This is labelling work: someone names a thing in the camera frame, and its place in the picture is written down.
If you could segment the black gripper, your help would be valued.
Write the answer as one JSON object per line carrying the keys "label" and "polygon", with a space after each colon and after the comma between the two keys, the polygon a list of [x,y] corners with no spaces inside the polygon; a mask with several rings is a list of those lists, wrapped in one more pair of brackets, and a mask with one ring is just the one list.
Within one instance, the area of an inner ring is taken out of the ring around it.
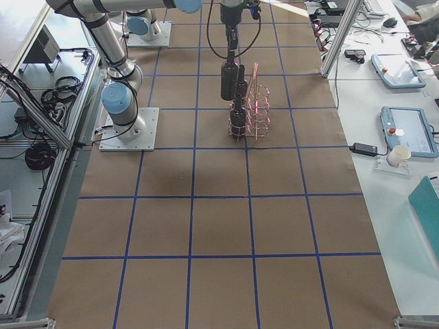
{"label": "black gripper", "polygon": [[233,33],[236,33],[237,26],[241,23],[242,11],[245,7],[244,0],[221,0],[220,19],[226,28],[226,39],[228,42],[227,61],[235,61],[237,41],[232,40]]}

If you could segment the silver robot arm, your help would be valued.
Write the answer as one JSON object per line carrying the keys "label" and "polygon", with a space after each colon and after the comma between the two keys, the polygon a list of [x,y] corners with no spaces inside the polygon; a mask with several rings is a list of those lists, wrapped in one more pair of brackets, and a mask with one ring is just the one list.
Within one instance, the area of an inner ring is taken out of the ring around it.
{"label": "silver robot arm", "polygon": [[[235,52],[238,45],[238,31],[237,25],[241,22],[241,7],[226,6],[223,3],[220,4],[220,19],[225,26],[226,40],[227,40],[227,56],[221,56],[214,50],[211,39],[210,39],[210,20],[211,11],[213,5],[211,5],[208,14],[208,20],[206,24],[206,39],[208,41],[211,51],[219,58],[224,59],[227,64],[236,64],[235,62]],[[147,19],[144,14],[134,12],[128,13],[128,19],[126,21],[127,28],[130,30],[131,34],[135,34],[140,37],[152,38],[155,33],[152,31],[153,24],[156,22],[155,16],[152,14],[152,10],[146,10],[147,14],[150,13],[152,16]]]}
{"label": "silver robot arm", "polygon": [[[118,41],[114,29],[108,22],[108,14],[117,11],[153,10],[156,8],[177,8],[186,14],[197,12],[201,1],[48,1],[56,14],[79,19],[87,28],[94,43],[108,66],[112,81],[130,89],[136,95],[140,82],[140,69],[128,59]],[[236,95],[239,68],[235,62],[238,45],[238,24],[244,10],[259,12],[259,1],[220,1],[220,19],[226,29],[227,56],[221,67],[221,91],[224,101],[232,101]]]}

